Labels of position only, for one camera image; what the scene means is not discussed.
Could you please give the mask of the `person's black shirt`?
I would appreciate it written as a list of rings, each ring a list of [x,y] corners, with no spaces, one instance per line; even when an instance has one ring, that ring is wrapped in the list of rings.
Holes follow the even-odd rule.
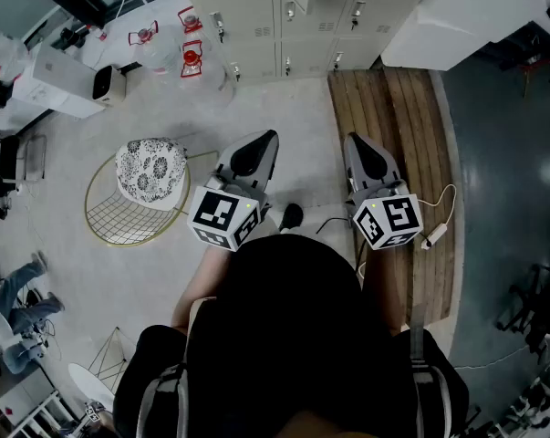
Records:
[[[469,392],[432,335],[392,336],[363,278],[292,233],[232,252],[187,334],[144,329],[119,384],[119,438],[450,438]]]

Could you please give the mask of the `clear plastic bag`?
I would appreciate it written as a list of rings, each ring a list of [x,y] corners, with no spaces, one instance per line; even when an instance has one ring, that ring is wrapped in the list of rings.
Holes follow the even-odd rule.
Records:
[[[12,83],[31,62],[32,57],[23,41],[6,36],[0,30],[0,81]]]

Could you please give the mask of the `person's left forearm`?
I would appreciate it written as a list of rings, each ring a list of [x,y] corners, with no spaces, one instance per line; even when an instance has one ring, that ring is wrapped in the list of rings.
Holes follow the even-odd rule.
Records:
[[[193,304],[202,298],[213,297],[223,281],[233,253],[218,246],[208,246],[191,281],[175,306],[170,326],[187,334]]]

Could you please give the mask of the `person's right forearm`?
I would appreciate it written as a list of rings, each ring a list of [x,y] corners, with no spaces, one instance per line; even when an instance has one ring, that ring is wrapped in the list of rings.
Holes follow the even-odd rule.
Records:
[[[367,249],[362,293],[392,336],[407,322],[412,256],[407,245]]]

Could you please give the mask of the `black metal stand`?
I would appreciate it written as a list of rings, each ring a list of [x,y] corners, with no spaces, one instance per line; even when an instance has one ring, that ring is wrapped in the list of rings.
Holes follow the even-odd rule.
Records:
[[[500,331],[525,334],[525,342],[531,353],[542,360],[546,351],[544,341],[550,336],[550,267],[532,265],[533,278],[525,290],[512,284],[508,290],[511,296],[518,296],[521,308],[505,324],[498,320],[495,327]]]

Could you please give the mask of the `wooden plank platform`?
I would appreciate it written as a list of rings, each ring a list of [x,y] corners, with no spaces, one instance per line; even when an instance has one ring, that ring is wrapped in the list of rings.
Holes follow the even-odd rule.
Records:
[[[405,244],[412,256],[407,321],[422,305],[425,324],[441,324],[459,305],[463,196],[439,77],[424,69],[380,68],[332,72],[327,82],[339,138],[355,132],[379,143],[420,198],[424,230]],[[360,234],[354,242],[365,253],[358,260],[364,274],[370,246]]]

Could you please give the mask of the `grey metal locker cabinet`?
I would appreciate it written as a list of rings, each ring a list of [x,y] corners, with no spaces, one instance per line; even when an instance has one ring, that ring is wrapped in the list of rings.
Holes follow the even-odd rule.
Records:
[[[238,85],[369,69],[421,0],[191,0]]]

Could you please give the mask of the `beige bin black opening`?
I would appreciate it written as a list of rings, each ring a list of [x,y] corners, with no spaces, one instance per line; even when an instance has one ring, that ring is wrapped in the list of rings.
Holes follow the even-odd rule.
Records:
[[[92,98],[106,107],[116,106],[126,98],[126,88],[126,76],[108,65],[96,73]]]

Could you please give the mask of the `white round side table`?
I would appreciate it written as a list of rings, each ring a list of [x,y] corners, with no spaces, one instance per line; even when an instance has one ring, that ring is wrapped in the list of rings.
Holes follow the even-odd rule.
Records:
[[[113,412],[115,395],[134,348],[134,342],[115,327],[88,362],[68,364],[69,377],[87,400]]]

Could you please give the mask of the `person's black shoe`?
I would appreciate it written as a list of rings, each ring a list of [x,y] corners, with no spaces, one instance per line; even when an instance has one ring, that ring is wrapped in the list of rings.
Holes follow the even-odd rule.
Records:
[[[297,203],[290,203],[284,211],[281,224],[279,225],[279,232],[289,231],[293,228],[299,227],[304,219],[303,208]]]

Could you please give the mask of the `large white box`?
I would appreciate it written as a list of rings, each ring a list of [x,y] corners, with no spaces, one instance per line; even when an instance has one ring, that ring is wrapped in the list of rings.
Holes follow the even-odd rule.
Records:
[[[381,54],[387,67],[447,71],[529,23],[550,36],[545,0],[421,0]]]

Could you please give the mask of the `floral patterned cushion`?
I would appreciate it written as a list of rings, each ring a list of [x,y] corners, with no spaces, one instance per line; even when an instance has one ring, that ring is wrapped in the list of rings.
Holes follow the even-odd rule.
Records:
[[[129,141],[115,155],[120,193],[133,203],[162,212],[173,209],[182,196],[186,149],[170,138]]]

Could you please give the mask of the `black flask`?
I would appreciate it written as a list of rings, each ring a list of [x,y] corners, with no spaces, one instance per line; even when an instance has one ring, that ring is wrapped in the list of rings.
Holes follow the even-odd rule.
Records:
[[[64,27],[60,32],[59,48],[66,50],[70,47],[82,48],[86,42],[86,30],[74,31]]]

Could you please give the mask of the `black chair metal frame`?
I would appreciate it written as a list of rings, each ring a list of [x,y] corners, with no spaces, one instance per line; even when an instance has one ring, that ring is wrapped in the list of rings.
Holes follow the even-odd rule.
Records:
[[[35,183],[45,178],[47,136],[37,134],[26,141],[12,135],[0,142],[0,181]]]

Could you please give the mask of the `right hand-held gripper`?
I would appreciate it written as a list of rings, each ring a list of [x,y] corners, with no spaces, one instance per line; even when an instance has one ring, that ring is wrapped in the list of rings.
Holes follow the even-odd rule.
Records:
[[[343,151],[351,223],[372,250],[409,243],[423,230],[423,219],[417,195],[401,179],[393,156],[370,137],[355,132],[344,139]]]

